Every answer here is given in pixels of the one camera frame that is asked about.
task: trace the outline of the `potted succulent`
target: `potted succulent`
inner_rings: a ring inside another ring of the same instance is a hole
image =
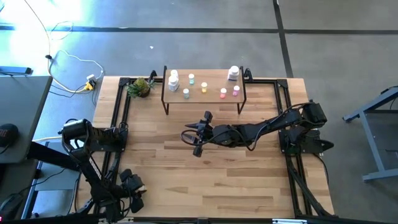
[[[133,84],[127,86],[127,93],[133,98],[137,96],[145,98],[149,95],[150,89],[153,88],[154,85],[153,79],[148,83],[144,78],[137,78]]]

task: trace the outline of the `small bottle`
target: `small bottle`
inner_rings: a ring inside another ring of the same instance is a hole
[[[222,88],[222,89],[221,89],[221,93],[220,93],[220,98],[221,98],[221,99],[224,99],[224,98],[225,98],[225,95],[226,95],[226,88]]]
[[[175,75],[169,77],[169,90],[177,91],[180,84],[178,83],[178,78]]]
[[[201,83],[201,92],[206,93],[207,92],[207,83]]]
[[[175,76],[175,77],[177,77],[177,79],[178,79],[178,71],[172,70],[172,71],[170,72],[170,75],[171,75],[171,76]]]
[[[184,93],[184,98],[188,99],[189,98],[189,89],[184,89],[182,92]]]
[[[189,85],[193,85],[195,83],[195,75],[194,74],[189,74]]]
[[[239,68],[238,68],[238,66],[232,66],[228,70],[228,80],[236,81],[236,80],[238,80],[238,77],[239,77]]]
[[[232,92],[233,96],[237,96],[239,93],[240,87],[239,86],[234,86],[234,91]]]

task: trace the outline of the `wooden table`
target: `wooden table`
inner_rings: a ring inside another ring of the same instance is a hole
[[[236,81],[229,81],[228,69],[179,69],[178,78],[180,87],[176,92],[169,90],[169,77],[171,70],[165,71],[165,83],[163,86],[162,102],[167,106],[163,105],[166,114],[169,113],[169,104],[171,103],[216,103],[216,104],[237,104],[238,114],[241,113],[243,106],[246,102],[245,87],[243,83],[243,72],[239,70],[239,77]],[[189,84],[189,74],[195,75],[195,84]],[[206,93],[201,92],[201,83],[207,83]],[[239,86],[239,94],[233,96],[232,92],[234,86]],[[183,89],[189,89],[189,99],[185,99],[183,95]],[[220,98],[220,91],[222,88],[226,89],[226,97]]]
[[[104,77],[93,125],[108,128],[120,77]],[[304,80],[287,79],[292,104],[308,101]],[[292,199],[285,157],[279,152],[277,133],[260,138],[255,151],[207,144],[201,158],[193,148],[181,142],[185,124],[213,113],[212,125],[258,123],[277,116],[272,86],[247,84],[246,109],[238,115],[235,105],[175,105],[166,115],[156,84],[147,98],[131,100],[127,123],[129,137],[119,170],[131,169],[141,176],[148,191],[145,207],[132,217],[293,217]],[[124,104],[124,91],[121,105]],[[104,153],[93,154],[101,167]],[[311,154],[303,154],[307,184],[317,200],[330,213],[333,207],[322,163]],[[91,198],[90,186],[80,181],[78,204]],[[298,190],[304,211],[302,193]]]

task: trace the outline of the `gray floor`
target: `gray floor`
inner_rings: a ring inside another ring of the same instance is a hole
[[[94,27],[277,28],[271,0],[50,2],[62,13],[32,4],[48,26],[72,20],[77,26]],[[398,29],[394,0],[279,0],[279,4],[286,29]],[[12,16],[15,10],[27,18]],[[48,45],[42,28],[28,15],[31,12],[23,4],[0,12],[0,22],[21,25],[18,31],[0,31],[1,63],[30,66],[35,75],[45,75]],[[361,123],[346,124],[341,117],[397,85],[398,35],[286,35],[286,39],[294,77],[305,79],[309,97],[322,104],[328,117],[322,137],[335,143],[325,153],[335,213],[396,222],[398,177],[362,182],[361,176],[376,171],[376,165]],[[148,75],[166,64],[174,68],[243,65],[255,77],[286,77],[278,34],[74,32],[52,43],[53,54],[63,49],[96,60],[106,75]],[[70,88],[81,85],[87,75],[100,73],[95,65],[62,53],[52,72]],[[56,135],[68,118],[92,119],[91,98],[49,95],[35,138]],[[63,214],[69,199],[70,193],[46,192],[39,196],[35,212]]]

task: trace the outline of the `bottle cap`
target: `bottle cap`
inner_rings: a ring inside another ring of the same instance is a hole
[[[172,70],[172,71],[170,72],[170,74],[171,74],[172,76],[178,77],[178,71],[176,71],[176,70]]]
[[[238,66],[232,66],[232,67],[229,69],[229,71],[230,71],[232,74],[236,75],[236,74],[238,74],[238,72],[239,72],[239,68],[238,68]]]
[[[171,75],[170,77],[169,77],[169,83],[170,84],[177,84],[177,77],[176,76],[174,76],[174,75]]]

